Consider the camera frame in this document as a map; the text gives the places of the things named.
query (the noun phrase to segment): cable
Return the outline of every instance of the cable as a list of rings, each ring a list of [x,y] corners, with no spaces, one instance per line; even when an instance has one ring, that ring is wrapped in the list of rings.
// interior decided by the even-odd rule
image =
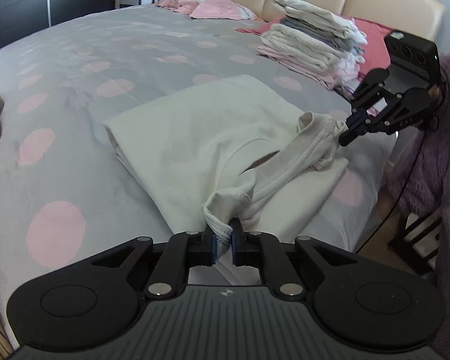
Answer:
[[[448,85],[448,84],[447,84],[447,81],[443,78],[443,76],[441,76],[441,77],[440,77],[439,88],[440,88],[440,97],[441,97],[441,100],[442,100],[442,101],[441,101],[440,104],[435,108],[434,114],[431,116],[431,118],[430,118],[429,120],[424,121],[425,128],[424,128],[424,130],[423,130],[423,138],[422,138],[422,142],[420,143],[420,147],[418,148],[418,151],[417,151],[417,153],[416,153],[415,159],[413,160],[412,167],[410,168],[410,171],[408,172],[408,175],[407,175],[407,177],[406,177],[406,179],[405,179],[405,183],[403,184],[402,190],[401,190],[400,193],[398,194],[398,198],[397,198],[396,202],[394,203],[393,207],[391,208],[391,210],[390,210],[390,212],[387,214],[387,216],[385,216],[385,219],[382,220],[382,222],[381,222],[381,223],[379,224],[379,226],[373,231],[373,233],[372,233],[372,234],[365,240],[365,242],[357,249],[357,251],[355,252],[355,254],[358,254],[358,253],[363,249],[363,247],[364,247],[366,244],[368,244],[368,241],[370,241],[370,240],[372,239],[372,237],[373,237],[375,234],[377,234],[377,231],[379,231],[379,230],[382,228],[383,224],[388,220],[388,218],[390,218],[390,215],[394,212],[394,210],[395,210],[395,208],[397,207],[397,205],[398,205],[400,199],[402,198],[402,195],[403,195],[403,193],[405,192],[405,188],[407,187],[408,180],[410,180],[410,177],[411,177],[411,175],[412,175],[412,172],[413,172],[413,169],[414,169],[414,167],[415,167],[415,164],[416,164],[416,162],[417,162],[418,159],[419,159],[420,152],[422,151],[422,147],[423,147],[423,144],[424,144],[424,142],[425,142],[425,138],[426,138],[426,135],[427,135],[427,131],[437,131],[437,130],[438,130],[438,127],[440,126],[440,119],[439,119],[438,115],[437,115],[435,112],[437,112],[437,111],[441,108],[441,106],[443,105],[443,103],[445,102],[445,97],[447,96],[447,89],[448,89],[448,88],[447,88],[447,85]],[[437,123],[436,123],[436,126],[435,126],[434,128],[431,128],[431,126],[430,126],[430,121],[431,121],[433,118],[435,118],[435,120],[436,120]]]
[[[416,161],[418,161],[418,159],[419,159],[419,155],[420,155],[420,152],[421,152],[421,150],[422,150],[423,143],[425,142],[425,136],[426,136],[426,134],[427,134],[427,130],[425,130],[424,133],[423,133],[422,142],[420,143],[420,147],[418,148],[418,152],[416,153],[415,159],[413,160],[412,167],[410,168],[410,171],[408,172],[408,175],[407,175],[407,177],[406,177],[406,179],[405,179],[405,183],[403,184],[402,190],[401,190],[400,193],[398,194],[398,198],[397,198],[397,200],[395,201],[395,204],[393,205],[393,207],[391,208],[391,210],[390,210],[390,212],[387,214],[387,216],[385,216],[385,219],[382,220],[382,223],[379,224],[379,226],[373,231],[373,233],[372,233],[372,234],[366,239],[366,241],[358,248],[358,250],[355,252],[355,254],[358,254],[358,253],[363,249],[363,247],[368,243],[368,241],[370,241],[370,240],[372,239],[372,237],[377,233],[377,231],[379,231],[379,230],[382,228],[383,224],[388,220],[388,218],[390,217],[390,215],[394,212],[395,208],[397,207],[397,205],[398,205],[400,199],[402,198],[403,193],[405,192],[405,188],[407,187],[408,180],[410,180],[410,177],[411,177],[411,175],[412,175],[413,168],[415,167]]]

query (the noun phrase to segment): purple fuzzy blanket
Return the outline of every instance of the purple fuzzy blanket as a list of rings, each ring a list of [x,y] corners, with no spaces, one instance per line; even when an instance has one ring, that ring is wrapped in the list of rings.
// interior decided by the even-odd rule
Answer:
[[[403,214],[422,216],[442,210],[443,230],[440,234],[439,253],[436,262],[438,286],[442,291],[447,315],[437,338],[435,348],[450,359],[450,54],[440,59],[442,74],[447,81],[444,103],[437,112],[439,128],[427,132],[409,183],[399,202]],[[419,149],[423,132],[405,147],[386,178],[387,189],[396,200]]]

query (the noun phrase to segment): pink pillow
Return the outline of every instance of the pink pillow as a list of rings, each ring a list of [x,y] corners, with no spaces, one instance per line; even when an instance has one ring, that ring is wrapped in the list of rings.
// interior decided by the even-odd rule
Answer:
[[[355,25],[361,32],[367,34],[367,45],[361,45],[365,50],[363,57],[365,62],[360,64],[358,76],[362,79],[367,73],[376,68],[387,68],[390,66],[390,56],[385,46],[384,38],[393,28],[364,19],[354,19]]]
[[[255,35],[262,35],[264,32],[267,32],[270,30],[270,27],[272,26],[272,24],[280,23],[280,20],[282,20],[284,17],[285,17],[285,15],[276,17],[272,21],[269,21],[268,23],[265,23],[264,25],[262,25],[258,28],[236,28],[236,30],[240,31],[240,32],[255,34]]]
[[[158,0],[155,5],[193,19],[259,20],[250,9],[231,0]]]

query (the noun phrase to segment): pink polka dot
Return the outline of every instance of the pink polka dot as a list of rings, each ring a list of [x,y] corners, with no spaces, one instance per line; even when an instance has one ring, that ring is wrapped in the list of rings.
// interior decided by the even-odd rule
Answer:
[[[30,256],[47,268],[61,268],[75,257],[85,235],[85,219],[69,202],[44,205],[28,226]]]
[[[333,117],[336,120],[342,120],[345,121],[350,116],[350,114],[347,114],[344,111],[340,111],[339,109],[332,109],[329,112],[330,116]]]
[[[37,83],[42,79],[43,76],[43,74],[35,74],[34,76],[31,76],[27,79],[23,79],[18,83],[18,89],[24,89],[29,87],[30,85],[33,85],[34,83]]]
[[[110,66],[111,63],[106,61],[90,62],[89,64],[84,64],[80,71],[83,73],[97,73],[108,69]]]
[[[302,86],[300,85],[300,83],[296,79],[293,79],[291,77],[275,76],[274,81],[278,85],[283,86],[284,88],[290,89],[292,91],[299,92],[302,90]]]
[[[192,78],[192,81],[195,85],[209,83],[210,81],[219,80],[220,78],[214,76],[213,74],[198,74],[197,76]]]
[[[146,50],[146,49],[156,49],[157,46],[155,46],[154,44],[144,43],[144,44],[134,44],[131,48],[133,50]]]
[[[38,66],[38,64],[30,64],[27,67],[24,67],[21,71],[18,72],[19,75],[26,74],[31,72],[33,69],[35,69]]]
[[[204,48],[204,49],[213,49],[217,47],[217,44],[215,42],[210,42],[208,40],[201,40],[200,42],[195,43],[198,47]]]
[[[32,165],[42,159],[55,140],[55,133],[49,128],[32,131],[23,140],[17,153],[17,165]]]
[[[187,57],[183,55],[167,55],[163,58],[156,58],[158,62],[163,62],[165,64],[186,64],[188,63]]]
[[[130,39],[132,39],[131,36],[116,36],[112,38],[112,42],[129,41]]]
[[[238,62],[239,64],[251,65],[255,63],[252,57],[235,54],[228,58],[230,61]]]
[[[363,201],[363,185],[355,172],[345,169],[331,194],[346,206],[358,207]]]
[[[39,93],[27,97],[23,100],[17,108],[19,114],[24,114],[25,112],[30,112],[39,105],[43,104],[48,97],[48,93]]]
[[[133,83],[126,79],[111,79],[97,88],[97,95],[102,97],[123,95],[130,92],[133,87]]]

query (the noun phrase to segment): gray bedspread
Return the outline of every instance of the gray bedspread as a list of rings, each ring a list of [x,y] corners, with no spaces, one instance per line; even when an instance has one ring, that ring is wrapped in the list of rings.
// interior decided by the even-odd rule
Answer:
[[[105,120],[239,74],[304,111],[347,117],[350,107],[336,93],[258,56],[259,37],[235,31],[244,25],[260,23],[133,7],[81,17],[0,50],[2,314],[27,280],[137,236],[156,242],[171,236],[151,198],[115,158]],[[394,136],[369,134],[341,149],[348,169],[303,232],[352,249],[394,143]],[[198,270],[192,280],[223,280],[218,276]]]

